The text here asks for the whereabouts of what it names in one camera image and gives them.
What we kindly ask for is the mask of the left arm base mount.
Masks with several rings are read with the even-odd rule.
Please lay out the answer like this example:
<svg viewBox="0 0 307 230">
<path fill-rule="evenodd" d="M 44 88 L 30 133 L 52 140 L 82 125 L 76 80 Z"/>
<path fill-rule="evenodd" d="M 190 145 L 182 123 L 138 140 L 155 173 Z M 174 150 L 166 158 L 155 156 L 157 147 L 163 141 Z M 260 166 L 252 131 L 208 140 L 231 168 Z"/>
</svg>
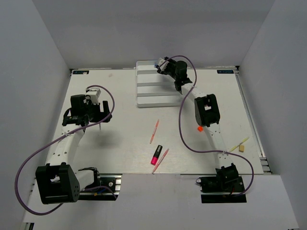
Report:
<svg viewBox="0 0 307 230">
<path fill-rule="evenodd" d="M 98 182 L 86 186 L 79 195 L 81 201 L 116 201 L 121 187 L 121 174 L 99 174 Z"/>
</svg>

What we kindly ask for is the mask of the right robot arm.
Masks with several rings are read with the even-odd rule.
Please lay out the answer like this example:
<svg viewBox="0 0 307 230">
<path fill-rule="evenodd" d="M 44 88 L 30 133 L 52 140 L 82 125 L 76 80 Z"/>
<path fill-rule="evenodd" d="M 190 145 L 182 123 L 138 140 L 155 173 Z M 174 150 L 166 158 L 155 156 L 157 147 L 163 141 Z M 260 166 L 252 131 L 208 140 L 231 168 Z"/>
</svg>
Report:
<svg viewBox="0 0 307 230">
<path fill-rule="evenodd" d="M 227 153 L 221 134 L 216 96 L 206 94 L 196 87 L 196 81 L 191 81 L 188 77 L 188 65 L 185 61 L 175 61 L 168 57 L 159 58 L 156 68 L 159 74 L 170 76 L 174 80 L 176 91 L 184 96 L 180 112 L 187 99 L 193 102 L 196 122 L 203 128 L 213 147 L 217 187 L 222 191 L 228 191 L 237 181 L 238 171 Z"/>
</svg>

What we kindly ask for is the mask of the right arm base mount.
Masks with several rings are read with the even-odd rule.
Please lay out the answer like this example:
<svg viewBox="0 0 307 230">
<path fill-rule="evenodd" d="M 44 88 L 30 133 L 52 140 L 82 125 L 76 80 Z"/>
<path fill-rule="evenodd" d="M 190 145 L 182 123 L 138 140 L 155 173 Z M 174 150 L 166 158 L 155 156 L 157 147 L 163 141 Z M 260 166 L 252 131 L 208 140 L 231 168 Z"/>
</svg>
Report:
<svg viewBox="0 0 307 230">
<path fill-rule="evenodd" d="M 226 188 L 218 184 L 215 176 L 199 177 L 195 182 L 201 188 L 202 204 L 247 203 L 246 195 L 239 195 L 245 190 L 241 176 Z"/>
</svg>

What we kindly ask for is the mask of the orange-capped black marker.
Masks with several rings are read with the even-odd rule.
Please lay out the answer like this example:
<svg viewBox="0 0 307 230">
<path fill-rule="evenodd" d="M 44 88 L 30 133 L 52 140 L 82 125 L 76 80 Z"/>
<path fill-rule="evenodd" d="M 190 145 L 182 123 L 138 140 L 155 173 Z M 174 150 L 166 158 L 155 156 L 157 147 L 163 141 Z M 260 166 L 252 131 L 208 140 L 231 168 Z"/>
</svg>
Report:
<svg viewBox="0 0 307 230">
<path fill-rule="evenodd" d="M 201 127 L 201 126 L 198 126 L 197 129 L 198 129 L 199 132 L 202 132 L 202 131 L 203 131 L 203 127 Z"/>
</svg>

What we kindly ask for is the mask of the pink black highlighter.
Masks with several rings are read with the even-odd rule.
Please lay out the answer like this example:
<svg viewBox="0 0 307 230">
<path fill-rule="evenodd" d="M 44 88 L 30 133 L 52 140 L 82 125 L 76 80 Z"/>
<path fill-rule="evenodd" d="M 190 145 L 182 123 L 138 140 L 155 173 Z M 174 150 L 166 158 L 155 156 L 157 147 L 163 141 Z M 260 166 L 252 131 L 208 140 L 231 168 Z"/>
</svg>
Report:
<svg viewBox="0 0 307 230">
<path fill-rule="evenodd" d="M 152 165 L 156 165 L 156 163 L 158 161 L 158 158 L 160 156 L 160 153 L 162 151 L 162 148 L 163 148 L 163 146 L 161 146 L 161 145 L 157 146 L 157 148 L 156 148 L 156 150 L 155 150 L 155 152 L 153 154 L 152 160 L 151 160 L 151 164 Z"/>
</svg>

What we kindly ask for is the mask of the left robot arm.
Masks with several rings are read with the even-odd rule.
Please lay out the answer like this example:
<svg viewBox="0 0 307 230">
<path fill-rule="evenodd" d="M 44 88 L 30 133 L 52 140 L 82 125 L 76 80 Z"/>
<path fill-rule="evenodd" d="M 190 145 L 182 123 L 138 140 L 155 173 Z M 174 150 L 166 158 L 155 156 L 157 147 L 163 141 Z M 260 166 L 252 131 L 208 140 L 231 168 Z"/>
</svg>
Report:
<svg viewBox="0 0 307 230">
<path fill-rule="evenodd" d="M 85 188 L 97 191 L 101 187 L 98 169 L 87 167 L 74 172 L 71 164 L 86 126 L 111 119 L 107 101 L 99 102 L 100 90 L 71 96 L 71 106 L 63 115 L 62 134 L 55 151 L 45 166 L 35 172 L 43 204 L 76 202 Z"/>
</svg>

